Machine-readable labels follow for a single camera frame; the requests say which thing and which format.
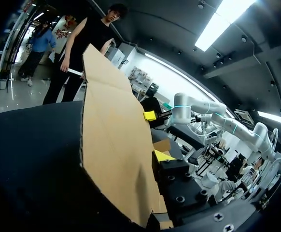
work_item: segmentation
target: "white sneaker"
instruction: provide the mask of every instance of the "white sneaker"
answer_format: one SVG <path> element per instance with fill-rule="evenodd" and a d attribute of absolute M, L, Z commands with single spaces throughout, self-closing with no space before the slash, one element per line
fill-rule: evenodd
<path fill-rule="evenodd" d="M 31 79 L 27 80 L 27 85 L 28 85 L 28 86 L 30 86 L 30 87 L 33 85 L 33 83 L 32 83 L 32 80 L 31 80 Z"/>

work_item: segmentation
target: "yellow object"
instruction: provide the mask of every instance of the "yellow object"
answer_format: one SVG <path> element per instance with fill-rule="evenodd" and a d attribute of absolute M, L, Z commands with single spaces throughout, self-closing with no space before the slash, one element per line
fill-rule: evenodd
<path fill-rule="evenodd" d="M 144 117 L 147 121 L 150 121 L 150 122 L 156 120 L 154 111 L 145 112 Z"/>
<path fill-rule="evenodd" d="M 160 152 L 158 150 L 155 150 L 155 156 L 159 163 L 165 160 L 176 160 L 174 157 L 164 154 L 163 152 Z"/>

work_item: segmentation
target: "robotic arm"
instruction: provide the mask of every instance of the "robotic arm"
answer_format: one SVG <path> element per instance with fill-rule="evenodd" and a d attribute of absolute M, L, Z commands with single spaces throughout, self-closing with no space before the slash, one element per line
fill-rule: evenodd
<path fill-rule="evenodd" d="M 274 161 L 274 146 L 271 143 L 267 127 L 263 123 L 257 123 L 253 132 L 232 118 L 226 118 L 226 106 L 219 102 L 199 101 L 183 93 L 178 93 L 174 98 L 171 122 L 174 124 L 190 124 L 191 111 L 205 114 L 202 121 L 212 122 L 224 128 L 229 133 L 244 141 L 254 152 L 260 151 L 264 159 Z"/>

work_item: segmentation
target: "fluorescent ceiling light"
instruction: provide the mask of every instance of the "fluorescent ceiling light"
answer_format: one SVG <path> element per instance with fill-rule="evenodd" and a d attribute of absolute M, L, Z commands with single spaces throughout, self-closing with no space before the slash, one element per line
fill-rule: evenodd
<path fill-rule="evenodd" d="M 168 65 L 167 63 L 145 53 L 145 56 L 149 57 L 150 59 L 155 60 L 156 62 L 164 65 L 165 67 L 171 69 L 172 71 L 174 71 L 175 73 L 179 74 L 180 76 L 182 76 L 184 79 L 186 79 L 187 81 L 191 82 L 193 85 L 195 85 L 197 88 L 199 88 L 201 91 L 203 91 L 208 97 L 210 97 L 214 102 L 220 102 L 218 99 L 216 99 L 211 93 L 209 93 L 206 89 L 204 89 L 202 86 L 200 86 L 198 83 L 196 83 L 195 81 L 193 81 L 191 78 L 189 78 L 187 75 L 183 74 L 182 72 L 178 71 L 177 69 L 171 67 L 170 65 Z M 231 118 L 235 118 L 228 110 L 226 110 L 226 113 L 231 117 Z"/>
<path fill-rule="evenodd" d="M 44 13 L 40 13 L 38 16 L 36 16 L 33 20 L 36 20 L 37 18 L 41 17 Z"/>
<path fill-rule="evenodd" d="M 258 111 L 258 115 L 261 116 L 261 117 L 268 118 L 270 120 L 281 123 L 281 117 L 280 116 L 271 115 L 271 114 L 264 113 L 264 112 L 261 112 L 261 111 Z"/>
<path fill-rule="evenodd" d="M 216 13 L 234 23 L 256 0 L 223 0 Z"/>
<path fill-rule="evenodd" d="M 225 32 L 231 24 L 218 14 L 214 13 L 205 27 L 195 46 L 206 52 L 207 49 Z"/>
<path fill-rule="evenodd" d="M 195 46 L 206 52 L 225 30 L 255 2 L 256 0 L 223 0 Z"/>

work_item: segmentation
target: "person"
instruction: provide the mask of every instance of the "person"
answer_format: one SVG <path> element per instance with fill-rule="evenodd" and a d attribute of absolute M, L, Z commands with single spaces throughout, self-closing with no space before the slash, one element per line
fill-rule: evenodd
<path fill-rule="evenodd" d="M 83 77 L 68 72 L 69 69 L 83 73 L 82 55 L 89 44 L 92 44 L 102 54 L 106 53 L 107 48 L 113 40 L 110 24 L 126 16 L 128 10 L 123 4 L 112 5 L 107 15 L 103 18 L 96 18 L 93 15 L 85 18 L 71 33 L 68 38 L 65 55 L 60 59 L 56 71 L 51 79 L 47 94 L 44 98 L 44 104 L 51 104 L 57 101 L 58 95 L 66 82 L 62 102 L 70 102 L 83 83 Z"/>
<path fill-rule="evenodd" d="M 53 37 L 49 28 L 49 22 L 45 21 L 41 23 L 34 30 L 33 36 L 28 42 L 29 44 L 32 44 L 32 51 L 18 71 L 18 75 L 21 77 L 20 80 L 26 81 L 28 86 L 32 86 L 32 77 L 48 48 L 48 44 L 50 44 L 53 52 L 55 50 L 56 39 Z"/>
<path fill-rule="evenodd" d="M 223 195 L 225 194 L 225 191 L 233 191 L 235 190 L 241 183 L 243 183 L 246 187 L 248 187 L 250 184 L 253 183 L 253 181 L 258 177 L 259 175 L 259 168 L 263 165 L 264 159 L 260 158 L 256 163 L 255 166 L 247 166 L 244 168 L 246 165 L 247 161 L 244 160 L 242 167 L 240 168 L 239 173 L 243 175 L 243 177 L 237 181 L 221 181 L 219 183 L 219 190 L 217 194 L 215 195 L 215 199 L 217 202 L 221 201 L 223 198 Z M 238 199 L 240 197 L 240 192 L 243 192 L 241 188 L 236 190 L 236 196 L 235 199 Z"/>

